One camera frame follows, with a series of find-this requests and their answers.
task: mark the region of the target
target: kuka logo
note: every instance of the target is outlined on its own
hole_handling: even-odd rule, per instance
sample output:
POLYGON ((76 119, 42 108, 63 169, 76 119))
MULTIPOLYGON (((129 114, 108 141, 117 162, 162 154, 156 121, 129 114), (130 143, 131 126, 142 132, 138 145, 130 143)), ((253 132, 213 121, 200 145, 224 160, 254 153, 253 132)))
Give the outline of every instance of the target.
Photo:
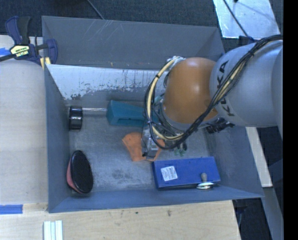
MULTIPOLYGON (((222 65, 219 68, 219 71, 222 73, 222 75, 221 77, 217 76, 217 81, 218 81, 217 89, 219 89, 222 84, 223 77, 224 77, 224 68, 227 63, 228 63, 228 60, 222 63, 222 65)), ((234 114, 230 112, 230 107, 229 105, 227 105, 227 101, 225 100, 225 98, 222 101, 220 101, 220 103, 222 104, 222 108, 227 112, 227 115, 230 117, 234 117, 234 114)))

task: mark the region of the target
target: white label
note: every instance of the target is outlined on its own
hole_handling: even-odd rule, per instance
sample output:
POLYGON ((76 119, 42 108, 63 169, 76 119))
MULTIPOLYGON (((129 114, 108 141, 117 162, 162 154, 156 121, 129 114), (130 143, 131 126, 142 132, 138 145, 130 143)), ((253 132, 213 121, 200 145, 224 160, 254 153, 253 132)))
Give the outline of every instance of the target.
POLYGON ((161 168, 161 173, 165 182, 175 180, 178 178, 174 166, 161 168))

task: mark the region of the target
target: black floor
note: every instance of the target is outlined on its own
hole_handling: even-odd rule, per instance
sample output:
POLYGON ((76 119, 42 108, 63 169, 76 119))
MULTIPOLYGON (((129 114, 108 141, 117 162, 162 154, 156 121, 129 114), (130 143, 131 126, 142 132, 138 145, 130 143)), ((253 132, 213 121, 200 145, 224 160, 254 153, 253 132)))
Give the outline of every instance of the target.
MULTIPOLYGON (((213 0, 90 0, 106 20, 151 22, 218 27, 213 0)), ((283 0, 269 0, 283 33, 283 0)), ((30 16, 30 36, 42 36, 41 16, 100 19, 87 0, 0 0, 0 35, 12 16, 30 16)), ((225 51, 238 46, 236 39, 223 38, 225 51)), ((282 140, 276 127, 258 129, 268 166, 282 158, 282 140)), ((283 181, 275 184, 283 212, 283 181)), ((241 217, 242 240, 271 240, 260 199, 234 201, 241 217)))

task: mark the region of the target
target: yellow cable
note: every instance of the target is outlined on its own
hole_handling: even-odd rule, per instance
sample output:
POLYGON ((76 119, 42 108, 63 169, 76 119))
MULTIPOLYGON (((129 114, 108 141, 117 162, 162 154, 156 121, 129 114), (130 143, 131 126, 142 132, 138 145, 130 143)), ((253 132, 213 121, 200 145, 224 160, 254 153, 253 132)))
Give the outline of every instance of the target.
MULTIPOLYGON (((175 58, 170 60, 156 75, 156 77, 154 78, 154 80, 152 81, 152 85, 151 85, 151 89, 149 90, 148 93, 148 99, 147 99, 147 112, 148 112, 148 116, 149 118, 151 117, 151 99, 152 99, 152 95, 153 95, 153 90, 154 87, 156 86, 158 80, 160 79, 160 77, 162 76, 162 74, 175 62, 175 58)), ((183 133, 177 135, 177 136, 173 136, 173 137, 167 137, 162 135, 154 126, 152 126, 152 130, 153 132, 161 139, 166 140, 166 141, 175 141, 179 138, 182 137, 183 133)))

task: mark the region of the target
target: teal object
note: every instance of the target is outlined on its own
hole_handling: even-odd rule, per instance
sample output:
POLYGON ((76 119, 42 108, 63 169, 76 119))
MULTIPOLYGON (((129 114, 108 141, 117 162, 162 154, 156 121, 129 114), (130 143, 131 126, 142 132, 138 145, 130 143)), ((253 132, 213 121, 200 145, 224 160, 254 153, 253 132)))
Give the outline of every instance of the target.
POLYGON ((111 100, 106 117, 113 126, 142 127, 144 123, 144 109, 139 106, 111 100))

